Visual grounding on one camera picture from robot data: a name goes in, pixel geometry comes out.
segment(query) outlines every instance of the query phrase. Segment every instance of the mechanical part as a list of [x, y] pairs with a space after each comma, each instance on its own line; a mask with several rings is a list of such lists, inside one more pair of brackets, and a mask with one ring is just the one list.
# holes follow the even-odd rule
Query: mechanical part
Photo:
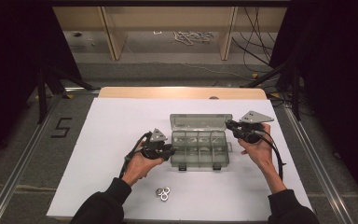
[[[283, 162], [278, 148], [276, 147], [272, 137], [269, 133], [266, 133], [263, 129], [262, 122], [273, 121], [274, 119], [260, 113], [249, 111], [244, 115], [240, 122], [236, 122], [232, 119], [226, 121], [226, 127], [230, 129], [235, 138], [241, 138], [245, 142], [254, 144], [260, 140], [265, 141], [275, 152], [278, 161], [279, 176], [283, 179]], [[271, 138], [271, 142], [267, 140], [263, 135], [267, 134]]]
[[234, 137], [241, 138], [247, 143], [256, 143], [260, 141], [260, 136], [264, 133], [261, 123], [273, 120], [271, 117], [251, 110], [241, 118], [240, 122], [232, 119], [226, 121], [226, 127], [233, 132]]
[[168, 187], [164, 187], [162, 189], [156, 189], [157, 196], [159, 196], [163, 202], [166, 202], [168, 200], [168, 194], [170, 192], [171, 190]]
[[178, 169], [179, 169], [179, 171], [186, 171], [187, 165], [185, 163], [180, 163]]
[[222, 165], [218, 162], [214, 163], [212, 168], [215, 170], [215, 171], [220, 171], [222, 170]]
[[171, 155], [175, 154], [176, 148], [173, 148], [171, 144], [165, 144], [165, 140], [167, 140], [167, 137], [159, 129], [155, 129], [152, 133], [148, 132], [142, 135], [135, 147], [124, 158], [124, 164], [121, 168], [119, 178], [123, 177], [128, 163], [137, 152], [141, 152], [142, 155], [149, 160], [162, 158], [167, 161]]

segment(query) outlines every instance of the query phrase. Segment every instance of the black plastic part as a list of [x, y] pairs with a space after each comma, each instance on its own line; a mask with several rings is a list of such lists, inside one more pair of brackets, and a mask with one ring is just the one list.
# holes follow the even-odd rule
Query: black plastic part
[[222, 170], [222, 164], [220, 164], [220, 163], [214, 163], [213, 164], [213, 166], [212, 166], [212, 168], [214, 169], [214, 170]]
[[187, 166], [185, 163], [180, 163], [179, 164], [179, 171], [186, 171], [187, 170]]
[[260, 136], [255, 131], [264, 131], [261, 123], [236, 122], [232, 119], [226, 121], [226, 127], [232, 131], [235, 138], [241, 138], [251, 144], [260, 141]]

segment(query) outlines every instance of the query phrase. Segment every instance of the floor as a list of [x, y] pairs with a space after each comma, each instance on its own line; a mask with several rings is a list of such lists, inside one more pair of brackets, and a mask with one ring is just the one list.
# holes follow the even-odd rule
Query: floor
[[[74, 54], [80, 73], [91, 85], [103, 86], [215, 86], [239, 87], [251, 82], [254, 76], [262, 76], [270, 68], [234, 43], [231, 44], [227, 61], [222, 61], [216, 44], [216, 36], [209, 43], [194, 43], [187, 46], [175, 41], [172, 32], [130, 33], [126, 47], [119, 61], [112, 61], [104, 33], [82, 32], [79, 37], [64, 32]], [[245, 46], [244, 37], [250, 34], [235, 34], [234, 39]], [[262, 34], [263, 43], [273, 47], [276, 34]], [[252, 42], [258, 40], [253, 36]], [[249, 45], [247, 48], [263, 61], [268, 57], [262, 48]], [[271, 87], [276, 78], [263, 83], [260, 88], [274, 92]], [[64, 82], [65, 87], [76, 87]], [[73, 93], [67, 97], [48, 98], [50, 106], [48, 123], [43, 127], [40, 139], [33, 143], [34, 150], [25, 163], [23, 173], [16, 183], [12, 197], [4, 204], [0, 223], [61, 223], [46, 217], [55, 190], [69, 161], [76, 139], [81, 131], [95, 93]], [[329, 202], [328, 192], [310, 162], [303, 142], [298, 138], [296, 126], [304, 128], [316, 155], [322, 162], [327, 177], [331, 180], [338, 196], [349, 211], [351, 221], [358, 223], [358, 186], [353, 181], [339, 155], [324, 134], [317, 116], [307, 104], [306, 95], [300, 99], [301, 122], [293, 123], [290, 108], [281, 102], [271, 103], [275, 108], [287, 145], [290, 148], [301, 181], [309, 196], [310, 203], [321, 223], [343, 223]], [[62, 118], [62, 126], [70, 127], [65, 138], [52, 138], [62, 134], [56, 130]], [[0, 148], [0, 192], [10, 179], [12, 171], [24, 150], [29, 148], [34, 131], [39, 128], [36, 92], [29, 98], [6, 146]]]

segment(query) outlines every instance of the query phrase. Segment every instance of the black wire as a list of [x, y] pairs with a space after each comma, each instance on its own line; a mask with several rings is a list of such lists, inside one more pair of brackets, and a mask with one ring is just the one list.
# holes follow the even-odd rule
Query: black wire
[[261, 135], [259, 133], [255, 133], [255, 134], [257, 134], [261, 138], [261, 140], [265, 141], [274, 150], [275, 156], [277, 157], [277, 161], [278, 161], [278, 175], [281, 178], [281, 180], [283, 180], [283, 162], [282, 162], [282, 159], [281, 159], [281, 154], [279, 153], [279, 150], [276, 147], [275, 142], [272, 139], [271, 135], [269, 133], [267, 133], [267, 132], [264, 132], [264, 133], [266, 133], [269, 136], [269, 138], [271, 139], [272, 143], [270, 143], [270, 141], [267, 140], [263, 135]]
[[252, 72], [256, 72], [256, 73], [267, 73], [267, 72], [265, 72], [265, 71], [259, 71], [259, 70], [254, 70], [254, 69], [250, 68], [250, 67], [246, 64], [246, 61], [245, 61], [245, 52], [246, 52], [246, 51], [243, 52], [243, 65], [245, 65], [245, 67], [246, 67], [248, 70], [250, 70], [250, 71], [252, 71]]
[[260, 62], [264, 63], [265, 65], [269, 65], [269, 63], [267, 63], [266, 61], [262, 60], [261, 58], [257, 57], [256, 55], [254, 55], [251, 51], [247, 50], [247, 46], [248, 44], [246, 44], [245, 48], [243, 46], [241, 46], [233, 37], [231, 38], [234, 43], [240, 48], [242, 49], [243, 51], [249, 53], [250, 55], [254, 56], [255, 58], [257, 58], [257, 60], [259, 60]]
[[246, 9], [246, 7], [244, 9], [245, 9], [246, 16], [248, 17], [248, 20], [252, 25], [252, 33], [255, 32], [256, 36], [260, 40], [261, 45], [263, 46], [264, 54], [266, 55], [266, 58], [269, 60], [270, 55], [269, 55], [269, 52], [266, 50], [266, 46], [264, 45], [264, 42], [263, 42], [263, 39], [262, 39], [261, 33], [260, 33], [260, 25], [258, 23], [258, 7], [255, 8], [255, 24], [253, 24], [252, 19], [249, 16], [249, 13], [248, 13], [248, 10]]
[[275, 40], [274, 40], [274, 38], [272, 38], [271, 34], [269, 32], [267, 32], [267, 34], [269, 35], [269, 38], [271, 38], [272, 42], [274, 42], [274, 44], [275, 44]]
[[258, 38], [259, 38], [259, 40], [260, 40], [261, 45], [263, 46], [264, 53], [266, 54], [266, 57], [268, 58], [268, 61], [269, 61], [269, 59], [271, 58], [271, 55], [269, 55], [269, 52], [268, 52], [267, 49], [266, 49], [266, 45], [264, 45], [263, 38], [261, 37], [260, 24], [258, 23], [258, 9], [259, 9], [259, 7], [256, 7], [256, 8], [255, 8], [255, 11], [256, 11], [256, 14], [255, 14], [255, 17], [256, 17], [255, 24], [257, 23]]
[[243, 36], [243, 34], [242, 34], [241, 32], [240, 32], [240, 35], [242, 36], [242, 39], [243, 39], [243, 40], [245, 40], [246, 42], [249, 42], [249, 44], [251, 44], [251, 45], [255, 45], [255, 46], [258, 46], [258, 47], [260, 47], [260, 48], [272, 49], [272, 48], [270, 48], [270, 47], [258, 45], [258, 44], [255, 44], [255, 43], [251, 42], [250, 40], [246, 39], [246, 37]]
[[118, 178], [121, 179], [121, 177], [123, 177], [124, 173], [126, 172], [127, 165], [129, 164], [130, 160], [132, 159], [133, 154], [134, 154], [136, 148], [139, 146], [139, 144], [141, 144], [142, 140], [143, 140], [145, 137], [147, 137], [148, 135], [150, 135], [150, 132], [149, 132], [149, 133], [145, 133], [144, 135], [142, 135], [142, 137], [136, 142], [135, 146], [134, 146], [133, 149], [130, 151], [130, 153], [127, 154], [127, 156], [124, 158], [124, 164], [123, 164], [123, 166], [121, 167], [120, 175], [118, 176]]

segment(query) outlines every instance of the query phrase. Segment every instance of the white table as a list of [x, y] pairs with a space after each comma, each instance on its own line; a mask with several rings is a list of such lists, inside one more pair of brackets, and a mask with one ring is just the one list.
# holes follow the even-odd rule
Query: white table
[[[72, 217], [94, 192], [105, 191], [118, 176], [124, 156], [142, 134], [159, 128], [171, 142], [170, 114], [232, 114], [238, 120], [249, 110], [275, 118], [271, 134], [281, 152], [284, 183], [300, 203], [310, 207], [280, 125], [268, 100], [118, 99], [94, 100], [76, 147], [47, 215]], [[232, 144], [230, 164], [221, 171], [190, 169], [179, 172], [169, 162], [153, 169], [132, 187], [124, 203], [128, 221], [265, 221], [270, 215], [269, 187], [256, 165]], [[170, 187], [163, 202], [155, 190]]]

